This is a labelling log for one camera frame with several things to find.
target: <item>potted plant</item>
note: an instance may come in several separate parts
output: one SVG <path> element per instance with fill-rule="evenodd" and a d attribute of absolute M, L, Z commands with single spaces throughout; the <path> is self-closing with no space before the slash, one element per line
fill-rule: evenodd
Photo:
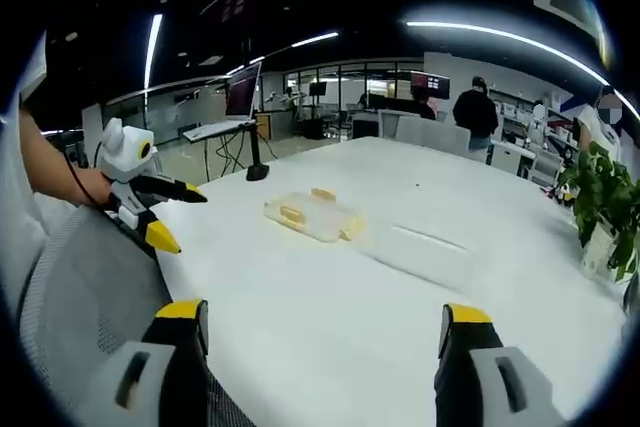
<path fill-rule="evenodd" d="M 578 164 L 560 174 L 558 183 L 579 189 L 573 213 L 580 244 L 587 246 L 593 237 L 591 247 L 601 249 L 607 256 L 603 261 L 609 269 L 617 271 L 616 281 L 627 272 L 633 273 L 637 264 L 640 182 L 634 184 L 624 165 L 612 162 L 606 149 L 591 142 L 588 152 L 580 152 Z M 606 245 L 607 235 L 612 252 Z"/>

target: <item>floor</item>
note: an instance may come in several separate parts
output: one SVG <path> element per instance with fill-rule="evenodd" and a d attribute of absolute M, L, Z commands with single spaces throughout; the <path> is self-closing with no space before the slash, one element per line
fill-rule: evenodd
<path fill-rule="evenodd" d="M 233 135 L 226 136 L 227 138 L 227 150 L 232 156 L 237 156 L 238 153 L 238 165 L 234 165 L 232 162 L 227 166 L 225 171 L 225 159 L 222 157 L 224 151 L 221 148 L 221 138 L 209 139 L 208 141 L 198 142 L 195 144 L 189 143 L 186 139 L 176 140 L 160 145 L 158 147 L 158 153 L 160 157 L 160 169 L 162 172 L 170 177 L 189 182 L 194 185 L 201 185 L 207 182 L 207 172 L 204 162 L 204 146 L 208 144 L 207 152 L 207 164 L 209 165 L 209 179 L 215 180 L 222 175 L 228 175 L 232 173 L 235 167 L 235 171 L 244 170 L 244 168 L 251 165 L 251 143 L 249 134 L 242 138 L 242 134 L 238 134 L 235 137 Z M 267 146 L 266 142 L 259 139 L 260 146 L 260 159 L 261 161 L 268 162 L 273 160 L 273 155 L 269 150 L 273 151 L 273 154 L 277 158 L 288 157 L 299 152 L 306 150 L 317 149 L 324 145 L 333 144 L 346 140 L 346 135 L 343 134 L 338 138 L 329 138 L 322 140 L 310 140 L 304 137 L 290 137 L 287 139 L 269 141 Z"/>

